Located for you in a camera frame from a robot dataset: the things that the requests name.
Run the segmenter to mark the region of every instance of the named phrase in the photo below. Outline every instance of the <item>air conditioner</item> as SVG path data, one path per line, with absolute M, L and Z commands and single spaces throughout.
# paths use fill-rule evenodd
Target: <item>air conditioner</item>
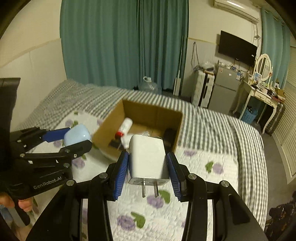
M 252 7 L 248 7 L 233 0 L 214 0 L 214 7 L 234 13 L 252 23 L 259 23 L 260 13 Z

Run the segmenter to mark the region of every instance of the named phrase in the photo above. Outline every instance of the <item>hand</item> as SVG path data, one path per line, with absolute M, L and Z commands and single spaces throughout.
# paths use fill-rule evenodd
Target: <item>hand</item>
M 0 193 L 0 204 L 4 205 L 7 208 L 15 207 L 15 203 L 13 202 L 11 197 L 4 192 Z M 25 200 L 19 200 L 18 205 L 25 212 L 29 212 L 32 210 L 32 198 L 28 198 Z

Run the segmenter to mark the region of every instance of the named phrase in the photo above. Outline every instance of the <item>green curtain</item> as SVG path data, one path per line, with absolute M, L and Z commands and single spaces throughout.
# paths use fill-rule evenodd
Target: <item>green curtain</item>
M 137 0 L 63 0 L 67 78 L 132 89 L 139 81 Z
M 285 80 L 290 60 L 290 30 L 286 25 L 274 19 L 272 13 L 261 10 L 263 42 L 262 53 L 269 55 L 273 66 L 271 81 L 278 81 L 281 89 Z
M 60 36 L 67 78 L 131 89 L 149 76 L 173 89 L 179 65 L 184 76 L 188 0 L 63 0 Z
M 184 77 L 188 0 L 139 0 L 138 24 L 141 76 L 173 89 L 180 61 L 180 78 Z

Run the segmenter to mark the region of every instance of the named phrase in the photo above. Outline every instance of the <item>flat screen tv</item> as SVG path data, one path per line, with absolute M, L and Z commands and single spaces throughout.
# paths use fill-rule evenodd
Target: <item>flat screen tv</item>
M 237 36 L 221 31 L 218 52 L 254 67 L 257 46 Z

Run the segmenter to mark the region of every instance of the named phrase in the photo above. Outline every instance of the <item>striped blanket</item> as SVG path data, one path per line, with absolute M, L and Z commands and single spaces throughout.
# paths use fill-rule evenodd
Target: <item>striped blanket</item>
M 65 80 L 33 111 L 18 129 L 40 126 L 55 129 L 74 110 L 104 119 L 120 99 L 182 111 L 178 147 L 227 154 L 238 163 L 238 193 L 264 228 L 268 183 L 263 141 L 252 126 L 185 101 L 148 92 L 116 87 L 82 85 Z

